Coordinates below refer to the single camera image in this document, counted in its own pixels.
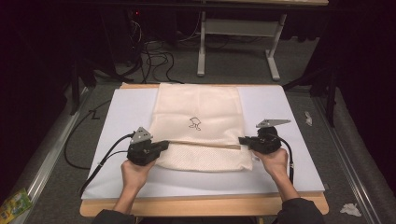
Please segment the person's left hand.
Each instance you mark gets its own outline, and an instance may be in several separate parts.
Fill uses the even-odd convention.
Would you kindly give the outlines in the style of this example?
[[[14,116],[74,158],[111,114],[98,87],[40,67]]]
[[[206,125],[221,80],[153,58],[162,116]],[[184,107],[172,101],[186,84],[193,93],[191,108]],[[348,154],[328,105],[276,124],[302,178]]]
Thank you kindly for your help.
[[[125,161],[121,165],[123,188],[127,190],[141,190],[146,184],[150,169],[155,165],[155,161],[148,163],[145,166],[140,166]]]

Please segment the person's right hand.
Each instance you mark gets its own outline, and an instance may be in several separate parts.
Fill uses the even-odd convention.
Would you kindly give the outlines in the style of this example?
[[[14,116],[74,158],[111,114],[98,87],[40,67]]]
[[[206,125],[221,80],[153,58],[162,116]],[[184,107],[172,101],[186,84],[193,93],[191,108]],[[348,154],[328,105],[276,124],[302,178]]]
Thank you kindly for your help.
[[[254,151],[253,154],[262,161],[265,171],[276,183],[289,179],[287,174],[288,153],[284,148],[270,154],[261,154],[257,151]]]

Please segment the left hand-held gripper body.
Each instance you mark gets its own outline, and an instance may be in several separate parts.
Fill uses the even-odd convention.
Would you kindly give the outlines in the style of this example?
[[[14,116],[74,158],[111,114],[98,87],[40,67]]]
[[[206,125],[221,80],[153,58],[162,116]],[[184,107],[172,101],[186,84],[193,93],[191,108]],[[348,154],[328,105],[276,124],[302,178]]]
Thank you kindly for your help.
[[[152,135],[143,127],[139,127],[130,141],[127,159],[133,164],[145,166],[152,162],[150,145]]]

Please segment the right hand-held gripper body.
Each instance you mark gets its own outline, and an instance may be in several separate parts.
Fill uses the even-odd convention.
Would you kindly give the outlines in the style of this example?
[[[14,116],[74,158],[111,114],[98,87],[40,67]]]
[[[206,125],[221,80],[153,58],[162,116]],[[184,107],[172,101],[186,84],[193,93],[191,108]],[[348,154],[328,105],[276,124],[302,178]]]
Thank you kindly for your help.
[[[276,126],[289,122],[289,119],[264,119],[256,125],[258,135],[252,139],[250,148],[261,154],[277,151],[285,140],[278,135]]]

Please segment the white desk frame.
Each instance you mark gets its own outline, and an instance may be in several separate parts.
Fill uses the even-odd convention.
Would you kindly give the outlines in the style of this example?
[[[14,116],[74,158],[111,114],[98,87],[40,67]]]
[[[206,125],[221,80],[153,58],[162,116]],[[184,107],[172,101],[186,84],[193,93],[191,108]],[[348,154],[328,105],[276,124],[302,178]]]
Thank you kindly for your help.
[[[279,81],[280,74],[276,66],[275,52],[286,18],[286,14],[281,14],[277,21],[208,19],[205,16],[205,12],[202,12],[197,76],[203,77],[205,75],[205,37],[207,35],[241,35],[272,38],[271,48],[267,49],[264,53],[272,80]]]

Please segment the cream mesh laundry bag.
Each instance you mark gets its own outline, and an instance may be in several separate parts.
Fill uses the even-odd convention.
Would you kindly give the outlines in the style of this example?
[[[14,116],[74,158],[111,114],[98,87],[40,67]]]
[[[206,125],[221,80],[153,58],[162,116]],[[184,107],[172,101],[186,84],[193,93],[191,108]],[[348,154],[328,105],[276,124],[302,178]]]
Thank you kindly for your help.
[[[156,164],[196,172],[250,170],[252,155],[239,144],[245,121],[236,87],[161,84],[149,132],[169,148]]]

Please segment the white table mat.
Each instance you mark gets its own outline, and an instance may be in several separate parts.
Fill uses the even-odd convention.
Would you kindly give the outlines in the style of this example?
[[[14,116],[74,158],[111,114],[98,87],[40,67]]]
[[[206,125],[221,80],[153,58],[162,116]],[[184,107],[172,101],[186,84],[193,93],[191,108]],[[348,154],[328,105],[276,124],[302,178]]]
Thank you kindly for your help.
[[[238,88],[244,112],[245,135],[257,134],[256,124],[264,119],[286,119],[276,127],[292,151],[293,185],[300,192],[322,192],[322,181],[311,159],[283,88],[277,85],[240,86]],[[96,168],[117,140],[138,127],[148,128],[155,105],[155,88],[118,89],[114,91],[104,128],[92,161]],[[83,200],[116,199],[122,189],[120,165],[126,160],[129,146],[123,140],[115,146],[116,154],[106,161],[94,180],[85,188]],[[184,172],[154,166],[140,198],[220,196],[276,193],[272,178],[259,161],[252,170],[226,173]]]

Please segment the green printed packet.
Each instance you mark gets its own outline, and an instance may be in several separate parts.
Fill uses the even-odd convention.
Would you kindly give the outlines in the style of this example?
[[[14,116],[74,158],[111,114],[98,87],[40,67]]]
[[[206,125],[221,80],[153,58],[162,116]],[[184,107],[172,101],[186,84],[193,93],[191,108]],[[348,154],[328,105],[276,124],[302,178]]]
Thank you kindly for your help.
[[[26,189],[20,189],[8,197],[0,206],[0,224],[8,224],[32,207]]]

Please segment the black metal stand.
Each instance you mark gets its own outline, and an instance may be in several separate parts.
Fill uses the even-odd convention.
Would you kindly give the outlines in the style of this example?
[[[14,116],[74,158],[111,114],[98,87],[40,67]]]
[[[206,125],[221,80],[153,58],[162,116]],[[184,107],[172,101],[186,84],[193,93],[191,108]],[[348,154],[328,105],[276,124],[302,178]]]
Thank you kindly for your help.
[[[282,86],[284,91],[289,91],[294,87],[310,84],[309,93],[313,97],[326,97],[325,103],[325,118],[333,127],[333,112],[336,105],[335,92],[336,81],[338,76],[338,69],[336,67],[320,68],[315,72],[308,73],[297,79],[294,79],[288,84]]]
[[[75,115],[80,105],[80,86],[79,82],[88,88],[96,86],[92,63],[85,58],[75,59],[71,66],[71,92],[72,92],[72,109],[71,115]]]

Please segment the crumpled white paper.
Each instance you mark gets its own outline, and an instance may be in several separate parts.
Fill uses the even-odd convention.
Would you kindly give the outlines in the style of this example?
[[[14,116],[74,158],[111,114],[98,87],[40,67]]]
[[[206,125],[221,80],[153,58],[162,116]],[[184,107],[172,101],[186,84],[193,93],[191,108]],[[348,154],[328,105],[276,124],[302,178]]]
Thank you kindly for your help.
[[[354,217],[361,217],[361,212],[359,211],[355,203],[346,203],[341,208],[340,212],[342,214],[348,214]]]

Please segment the metal floor rail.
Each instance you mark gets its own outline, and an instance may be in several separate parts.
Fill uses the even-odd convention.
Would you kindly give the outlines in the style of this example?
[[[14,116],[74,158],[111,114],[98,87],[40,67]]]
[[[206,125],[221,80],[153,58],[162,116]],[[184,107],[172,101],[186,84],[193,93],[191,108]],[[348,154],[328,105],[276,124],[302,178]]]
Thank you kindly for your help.
[[[64,167],[61,160],[64,145],[71,131],[81,116],[81,110],[90,99],[92,88],[84,87],[79,93],[80,105],[72,114],[71,91],[66,92],[67,103],[60,116],[53,123],[47,135],[43,139],[34,156],[29,160],[20,176],[15,189],[26,187],[32,206],[10,224],[39,224],[46,209],[52,211],[55,201],[61,200],[63,196],[56,193],[56,188],[61,185],[56,182],[55,176]]]
[[[367,224],[382,224],[377,212],[373,207],[366,187],[364,187],[361,179],[358,177],[357,171],[348,157],[346,149],[344,148],[339,135],[326,118],[325,107],[322,103],[322,100],[318,97],[314,97],[312,101],[331,136],[332,142],[335,145],[337,156],[341,162],[341,167],[346,175],[348,184],[351,187],[355,198],[357,199],[357,203],[361,209],[362,215],[367,221]]]

